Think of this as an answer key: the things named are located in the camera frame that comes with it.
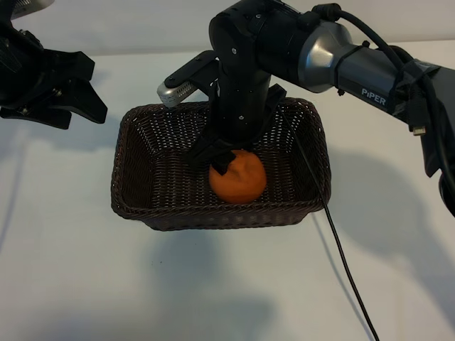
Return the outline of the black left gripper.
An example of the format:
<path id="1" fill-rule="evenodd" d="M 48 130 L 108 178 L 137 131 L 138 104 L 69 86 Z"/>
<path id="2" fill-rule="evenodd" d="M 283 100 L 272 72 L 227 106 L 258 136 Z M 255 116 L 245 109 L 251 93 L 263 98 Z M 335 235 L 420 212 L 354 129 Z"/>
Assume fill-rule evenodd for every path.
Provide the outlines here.
<path id="1" fill-rule="evenodd" d="M 105 123 L 107 107 L 90 84 L 95 62 L 78 51 L 67 53 L 45 49 L 31 32 L 16 30 L 10 21 L 1 22 L 1 118 L 32 121 L 57 129 L 68 129 L 72 113 L 62 109 L 20 107 L 40 93 L 73 77 L 68 85 L 69 107 L 96 123 Z"/>

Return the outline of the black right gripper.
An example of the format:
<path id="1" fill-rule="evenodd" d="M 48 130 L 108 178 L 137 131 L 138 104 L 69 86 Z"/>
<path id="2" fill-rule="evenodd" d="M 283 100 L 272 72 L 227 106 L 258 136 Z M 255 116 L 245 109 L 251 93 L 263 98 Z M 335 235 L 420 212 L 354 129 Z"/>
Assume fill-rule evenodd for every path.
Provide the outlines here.
<path id="1" fill-rule="evenodd" d="M 225 175 L 236 159 L 232 148 L 255 142 L 271 128 L 274 110 L 287 92 L 271 86 L 270 80 L 269 73 L 257 68 L 239 71 L 218 65 L 208 123 L 187 151 L 190 166 L 210 161 L 218 174 Z"/>

